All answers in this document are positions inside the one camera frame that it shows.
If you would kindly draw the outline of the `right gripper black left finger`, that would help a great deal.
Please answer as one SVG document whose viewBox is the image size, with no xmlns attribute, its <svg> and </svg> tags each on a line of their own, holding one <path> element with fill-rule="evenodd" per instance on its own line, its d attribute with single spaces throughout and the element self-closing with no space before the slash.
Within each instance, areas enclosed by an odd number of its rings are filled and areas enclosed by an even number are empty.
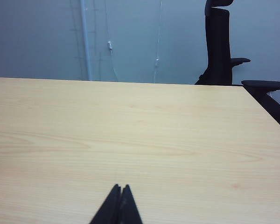
<svg viewBox="0 0 280 224">
<path fill-rule="evenodd" d="M 115 184 L 90 221 L 90 224 L 116 224 L 118 221 L 121 187 Z"/>
</svg>

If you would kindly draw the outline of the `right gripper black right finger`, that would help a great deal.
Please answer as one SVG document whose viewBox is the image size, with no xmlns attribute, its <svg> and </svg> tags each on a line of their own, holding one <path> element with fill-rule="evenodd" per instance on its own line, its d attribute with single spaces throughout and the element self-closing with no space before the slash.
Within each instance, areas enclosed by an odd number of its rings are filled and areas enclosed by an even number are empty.
<svg viewBox="0 0 280 224">
<path fill-rule="evenodd" d="M 135 199 L 128 184 L 123 188 L 118 212 L 118 224 L 142 224 Z"/>
</svg>

